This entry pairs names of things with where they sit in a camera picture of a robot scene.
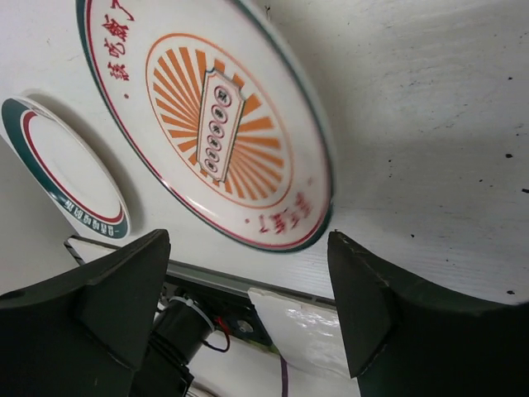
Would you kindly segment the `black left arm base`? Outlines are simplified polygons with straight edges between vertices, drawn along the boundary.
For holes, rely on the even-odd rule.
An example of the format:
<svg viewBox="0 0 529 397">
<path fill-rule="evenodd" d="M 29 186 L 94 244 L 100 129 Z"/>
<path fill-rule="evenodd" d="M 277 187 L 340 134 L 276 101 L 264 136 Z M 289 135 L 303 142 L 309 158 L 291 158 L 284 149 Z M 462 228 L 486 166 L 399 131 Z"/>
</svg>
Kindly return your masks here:
<svg viewBox="0 0 529 397">
<path fill-rule="evenodd" d="M 272 348 L 272 339 L 246 294 L 167 277 L 160 302 L 168 305 L 177 296 L 191 299 L 210 318 L 216 330 L 264 349 Z"/>
</svg>

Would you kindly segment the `green rimmed white plate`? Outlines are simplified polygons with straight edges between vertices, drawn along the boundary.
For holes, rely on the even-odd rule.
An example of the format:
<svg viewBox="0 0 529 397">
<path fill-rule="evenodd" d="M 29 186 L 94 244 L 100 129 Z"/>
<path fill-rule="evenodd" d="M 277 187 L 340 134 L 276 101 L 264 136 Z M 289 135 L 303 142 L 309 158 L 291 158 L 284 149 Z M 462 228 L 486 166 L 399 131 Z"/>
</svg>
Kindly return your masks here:
<svg viewBox="0 0 529 397">
<path fill-rule="evenodd" d="M 116 182 L 74 129 L 27 97 L 4 100 L 1 116 L 7 141 L 62 211 L 99 236 L 120 240 L 130 234 Z"/>
</svg>

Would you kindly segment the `orange sunburst plate front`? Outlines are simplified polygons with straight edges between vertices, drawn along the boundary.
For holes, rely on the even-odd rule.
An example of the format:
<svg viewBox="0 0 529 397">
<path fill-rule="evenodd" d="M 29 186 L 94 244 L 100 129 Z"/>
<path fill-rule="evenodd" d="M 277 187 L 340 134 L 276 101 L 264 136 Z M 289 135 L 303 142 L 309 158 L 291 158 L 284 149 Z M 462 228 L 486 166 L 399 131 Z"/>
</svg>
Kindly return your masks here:
<svg viewBox="0 0 529 397">
<path fill-rule="evenodd" d="M 295 55 L 252 1 L 78 1 L 111 118 L 149 172 L 222 235 L 301 251 L 328 226 L 331 129 Z"/>
</svg>

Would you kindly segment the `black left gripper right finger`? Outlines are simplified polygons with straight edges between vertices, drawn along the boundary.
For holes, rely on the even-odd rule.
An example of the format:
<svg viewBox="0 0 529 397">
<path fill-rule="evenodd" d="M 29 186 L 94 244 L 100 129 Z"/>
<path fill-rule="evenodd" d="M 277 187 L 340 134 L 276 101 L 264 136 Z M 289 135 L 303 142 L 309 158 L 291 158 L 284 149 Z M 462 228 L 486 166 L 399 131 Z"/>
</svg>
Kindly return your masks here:
<svg viewBox="0 0 529 397">
<path fill-rule="evenodd" d="M 527 304 L 436 285 L 342 232 L 329 234 L 327 263 L 363 396 L 527 395 Z"/>
</svg>

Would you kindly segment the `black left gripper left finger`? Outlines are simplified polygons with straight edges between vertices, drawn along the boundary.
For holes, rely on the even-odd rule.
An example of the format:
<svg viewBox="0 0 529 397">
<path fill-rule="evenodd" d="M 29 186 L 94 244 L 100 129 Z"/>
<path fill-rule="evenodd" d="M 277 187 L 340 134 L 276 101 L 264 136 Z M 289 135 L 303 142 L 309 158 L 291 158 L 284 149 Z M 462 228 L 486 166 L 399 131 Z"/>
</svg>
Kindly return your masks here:
<svg viewBox="0 0 529 397">
<path fill-rule="evenodd" d="M 1 297 L 3 396 L 127 396 L 170 253 L 158 229 Z"/>
</svg>

